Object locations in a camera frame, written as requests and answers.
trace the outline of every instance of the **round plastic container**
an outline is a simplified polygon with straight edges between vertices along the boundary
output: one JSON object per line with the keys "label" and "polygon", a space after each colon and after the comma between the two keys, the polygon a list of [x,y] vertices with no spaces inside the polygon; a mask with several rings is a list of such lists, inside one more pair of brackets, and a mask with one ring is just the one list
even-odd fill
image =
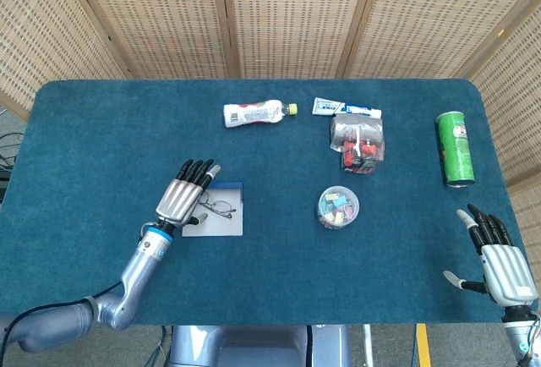
{"label": "round plastic container", "polygon": [[326,189],[318,201],[318,218],[329,229],[342,229],[355,220],[360,205],[357,196],[346,187]]}

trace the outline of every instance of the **woven panel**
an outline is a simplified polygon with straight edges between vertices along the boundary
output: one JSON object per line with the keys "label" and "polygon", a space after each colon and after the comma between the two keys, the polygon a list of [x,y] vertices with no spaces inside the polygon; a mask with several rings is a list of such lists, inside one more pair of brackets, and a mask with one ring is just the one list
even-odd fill
{"label": "woven panel", "polygon": [[536,285],[541,288],[541,182],[512,194],[511,202]]}
{"label": "woven panel", "polygon": [[244,77],[334,77],[357,0],[234,0]]}
{"label": "woven panel", "polygon": [[516,0],[375,0],[352,77],[451,77]]}
{"label": "woven panel", "polygon": [[473,76],[505,178],[541,165],[541,7]]}
{"label": "woven panel", "polygon": [[0,0],[0,90],[29,111],[52,79],[123,78],[78,0]]}
{"label": "woven panel", "polygon": [[140,76],[226,76],[214,0],[96,1]]}

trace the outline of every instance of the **green can label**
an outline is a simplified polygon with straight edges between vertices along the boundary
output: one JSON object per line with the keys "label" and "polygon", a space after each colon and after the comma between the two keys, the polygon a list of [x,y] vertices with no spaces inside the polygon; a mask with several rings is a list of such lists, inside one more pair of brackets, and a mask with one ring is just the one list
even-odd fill
{"label": "green can label", "polygon": [[464,113],[445,112],[436,118],[440,134],[445,178],[450,187],[465,187],[475,182],[470,145],[467,142]]}

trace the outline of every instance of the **floor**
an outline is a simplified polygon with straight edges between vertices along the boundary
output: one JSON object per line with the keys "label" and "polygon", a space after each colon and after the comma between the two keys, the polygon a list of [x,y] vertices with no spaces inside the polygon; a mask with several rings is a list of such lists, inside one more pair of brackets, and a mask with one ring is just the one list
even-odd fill
{"label": "floor", "polygon": [[[0,136],[8,132],[24,131],[25,124],[9,112],[0,114]],[[14,155],[16,150],[9,151]],[[415,365],[413,359],[414,325],[372,326],[374,366],[402,367]],[[501,324],[439,324],[429,325],[429,348],[434,367],[511,367],[511,349]],[[34,365],[40,367],[79,367],[114,365],[117,367],[143,366],[161,337],[159,326],[133,326],[116,332],[96,327],[88,337],[60,348],[38,354],[25,353],[11,346],[4,365]],[[363,367],[363,330],[350,327],[352,367]],[[166,352],[169,341],[166,340]],[[156,363],[162,366],[164,357]]]}

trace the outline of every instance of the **eyeglasses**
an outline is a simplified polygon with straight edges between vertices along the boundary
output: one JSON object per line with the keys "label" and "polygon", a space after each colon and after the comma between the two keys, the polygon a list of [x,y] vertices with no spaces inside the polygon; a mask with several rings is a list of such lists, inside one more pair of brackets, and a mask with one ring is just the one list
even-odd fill
{"label": "eyeglasses", "polygon": [[232,213],[236,211],[231,207],[231,204],[225,200],[215,200],[214,202],[209,202],[209,193],[204,192],[199,198],[199,204],[209,211],[213,211],[217,215],[231,219],[233,217]]}

